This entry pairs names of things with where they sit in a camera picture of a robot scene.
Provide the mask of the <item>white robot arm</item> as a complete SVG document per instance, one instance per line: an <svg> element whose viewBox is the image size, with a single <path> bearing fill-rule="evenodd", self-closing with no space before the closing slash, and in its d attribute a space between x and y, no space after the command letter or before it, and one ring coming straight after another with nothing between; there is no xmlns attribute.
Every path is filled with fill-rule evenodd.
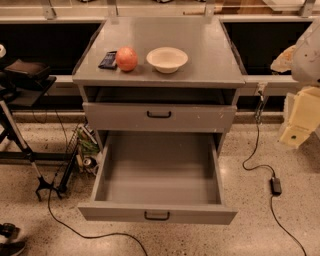
<svg viewBox="0 0 320 256"><path fill-rule="evenodd" d="M279 137L283 144L298 148L320 125L320 18L272 62L271 70L290 71L303 86L295 95L287 94Z"/></svg>

